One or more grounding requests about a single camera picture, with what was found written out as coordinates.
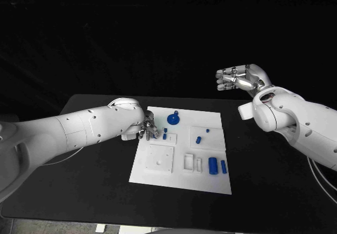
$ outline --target black table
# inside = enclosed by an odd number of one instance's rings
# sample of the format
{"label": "black table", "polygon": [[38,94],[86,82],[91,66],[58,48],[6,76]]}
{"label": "black table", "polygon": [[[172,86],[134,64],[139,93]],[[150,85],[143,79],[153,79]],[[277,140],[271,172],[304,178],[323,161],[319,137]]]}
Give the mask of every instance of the black table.
{"label": "black table", "polygon": [[[120,97],[75,95],[61,114]],[[279,133],[241,119],[238,106],[250,101],[133,98],[145,109],[222,113],[232,195],[130,183],[139,141],[117,137],[35,171],[5,201],[5,217],[248,233],[337,230],[337,206],[315,180],[307,157]]]}

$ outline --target screw hole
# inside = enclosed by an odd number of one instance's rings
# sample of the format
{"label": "screw hole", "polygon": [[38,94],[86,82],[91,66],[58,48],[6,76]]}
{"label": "screw hole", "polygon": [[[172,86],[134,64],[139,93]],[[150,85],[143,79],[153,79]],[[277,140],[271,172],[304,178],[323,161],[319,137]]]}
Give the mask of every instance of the screw hole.
{"label": "screw hole", "polygon": [[309,137],[313,133],[313,130],[309,130],[307,133],[306,133],[306,137]]}

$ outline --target robotic hand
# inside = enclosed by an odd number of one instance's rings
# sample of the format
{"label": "robotic hand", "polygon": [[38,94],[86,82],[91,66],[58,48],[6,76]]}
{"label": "robotic hand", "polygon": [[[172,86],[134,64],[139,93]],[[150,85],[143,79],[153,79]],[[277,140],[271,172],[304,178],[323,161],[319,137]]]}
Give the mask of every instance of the robotic hand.
{"label": "robotic hand", "polygon": [[140,139],[159,137],[153,113],[130,98],[57,117],[0,122],[0,202],[55,156],[117,136],[136,139],[137,132]]}
{"label": "robotic hand", "polygon": [[217,78],[219,91],[241,88],[254,98],[240,106],[243,119],[254,118],[264,131],[283,134],[303,154],[337,171],[337,111],[274,86],[255,64],[219,70]]}

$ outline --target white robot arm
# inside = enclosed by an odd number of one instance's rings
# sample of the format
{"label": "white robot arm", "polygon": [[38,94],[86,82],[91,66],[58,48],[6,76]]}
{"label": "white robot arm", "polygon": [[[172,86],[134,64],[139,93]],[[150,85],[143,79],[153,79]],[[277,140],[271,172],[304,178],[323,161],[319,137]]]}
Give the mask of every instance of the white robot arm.
{"label": "white robot arm", "polygon": [[55,156],[117,136],[136,139],[139,132],[140,139],[159,136],[153,113],[130,98],[57,117],[0,122],[0,202]]}
{"label": "white robot arm", "polygon": [[254,97],[240,106],[243,119],[254,118],[264,131],[283,134],[303,154],[337,171],[337,111],[274,86],[255,64],[219,70],[217,78],[219,91],[241,88]]}

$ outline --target silver robotic hand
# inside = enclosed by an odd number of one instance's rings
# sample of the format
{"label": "silver robotic hand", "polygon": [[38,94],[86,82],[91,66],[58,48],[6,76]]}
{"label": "silver robotic hand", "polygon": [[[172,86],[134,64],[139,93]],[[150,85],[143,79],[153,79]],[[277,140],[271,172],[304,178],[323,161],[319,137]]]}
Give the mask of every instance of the silver robotic hand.
{"label": "silver robotic hand", "polygon": [[257,93],[273,87],[268,75],[255,65],[241,65],[217,71],[218,90],[243,89],[255,97]]}
{"label": "silver robotic hand", "polygon": [[149,110],[145,111],[145,121],[142,125],[139,139],[143,138],[145,134],[146,134],[146,140],[150,140],[153,136],[158,138],[160,135],[158,127],[155,125],[155,115],[153,112]]}

